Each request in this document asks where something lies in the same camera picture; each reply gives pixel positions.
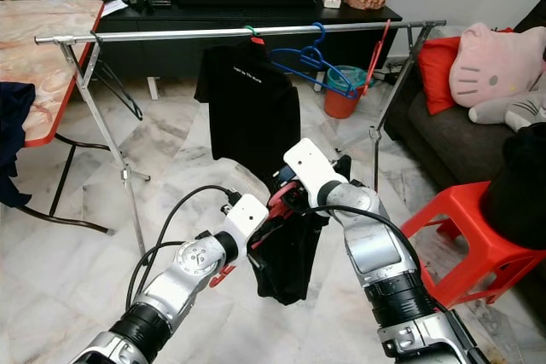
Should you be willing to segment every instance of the marble table top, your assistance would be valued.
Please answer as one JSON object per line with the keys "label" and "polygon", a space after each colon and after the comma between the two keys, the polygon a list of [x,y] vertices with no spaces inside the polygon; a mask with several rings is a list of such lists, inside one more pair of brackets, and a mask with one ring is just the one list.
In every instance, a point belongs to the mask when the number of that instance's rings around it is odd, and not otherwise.
{"label": "marble table top", "polygon": [[[0,80],[36,86],[36,100],[23,124],[26,147],[53,139],[74,87],[73,70],[59,46],[38,46],[34,37],[89,34],[101,12],[100,0],[0,2]],[[88,47],[74,47],[80,64]]]}

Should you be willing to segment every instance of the green hanger hook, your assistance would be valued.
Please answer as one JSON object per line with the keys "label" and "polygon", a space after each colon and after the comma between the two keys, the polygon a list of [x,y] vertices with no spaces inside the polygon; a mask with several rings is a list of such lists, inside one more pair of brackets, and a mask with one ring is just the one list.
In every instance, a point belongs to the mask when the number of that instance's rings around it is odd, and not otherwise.
{"label": "green hanger hook", "polygon": [[258,36],[258,34],[256,33],[256,31],[254,30],[254,28],[252,26],[245,26],[245,29],[250,30],[253,33],[253,36],[255,36],[255,37]]}

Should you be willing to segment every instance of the sofa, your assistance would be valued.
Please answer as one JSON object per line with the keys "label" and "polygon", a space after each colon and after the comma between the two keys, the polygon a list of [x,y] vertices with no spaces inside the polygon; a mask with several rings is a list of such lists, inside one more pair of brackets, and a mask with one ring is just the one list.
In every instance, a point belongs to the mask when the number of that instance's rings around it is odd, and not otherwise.
{"label": "sofa", "polygon": [[[535,26],[546,26],[546,0],[541,0],[514,30],[524,32]],[[465,107],[430,115],[426,101],[415,65],[388,113],[387,134],[407,145],[440,189],[495,178],[503,166],[502,145],[514,132],[504,124],[474,124]],[[540,301],[537,295],[546,297],[546,263],[527,275],[518,288],[529,300]],[[544,303],[532,307],[546,321]]]}

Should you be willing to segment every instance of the blue plastic hanger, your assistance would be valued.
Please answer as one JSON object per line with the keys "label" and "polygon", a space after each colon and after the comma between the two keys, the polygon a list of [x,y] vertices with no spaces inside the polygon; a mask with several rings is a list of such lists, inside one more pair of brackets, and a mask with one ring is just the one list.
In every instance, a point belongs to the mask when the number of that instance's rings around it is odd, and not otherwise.
{"label": "blue plastic hanger", "polygon": [[270,52],[270,56],[278,55],[280,53],[292,53],[292,54],[299,55],[299,61],[306,64],[307,66],[310,66],[312,68],[317,69],[318,71],[326,71],[326,69],[328,69],[328,68],[332,69],[333,71],[335,71],[340,76],[340,78],[342,78],[347,83],[347,90],[346,91],[337,90],[336,88],[332,87],[331,85],[327,85],[325,83],[322,83],[322,82],[316,80],[315,78],[313,78],[311,76],[308,76],[307,74],[303,74],[302,72],[298,72],[297,70],[294,70],[293,68],[290,68],[288,66],[284,66],[283,64],[276,63],[274,61],[272,61],[272,63],[274,65],[282,68],[283,70],[286,70],[288,72],[292,72],[294,74],[297,74],[298,76],[306,78],[306,79],[308,79],[309,81],[312,81],[315,84],[320,84],[325,89],[332,90],[335,93],[344,95],[345,97],[347,97],[347,98],[349,98],[351,100],[357,98],[358,97],[357,90],[355,89],[354,85],[351,84],[349,79],[340,70],[338,70],[337,68],[335,68],[334,66],[332,66],[330,63],[328,63],[327,61],[325,61],[322,58],[322,53],[318,49],[318,45],[326,37],[326,29],[324,29],[324,26],[321,23],[317,23],[317,22],[313,23],[313,26],[319,27],[321,29],[321,31],[322,31],[322,34],[321,34],[320,38],[318,38],[317,40],[315,40],[313,42],[312,46],[306,46],[301,50],[298,50],[298,49],[274,49],[274,50],[272,50]]}

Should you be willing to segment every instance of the hello kitty plush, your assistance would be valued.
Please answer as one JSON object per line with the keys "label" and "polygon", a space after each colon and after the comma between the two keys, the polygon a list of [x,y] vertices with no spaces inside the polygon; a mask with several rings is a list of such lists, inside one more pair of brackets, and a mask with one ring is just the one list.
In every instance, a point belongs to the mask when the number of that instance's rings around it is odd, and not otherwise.
{"label": "hello kitty plush", "polygon": [[543,72],[546,27],[524,33],[497,33],[485,24],[461,36],[450,71],[451,96],[463,107],[531,90]]}

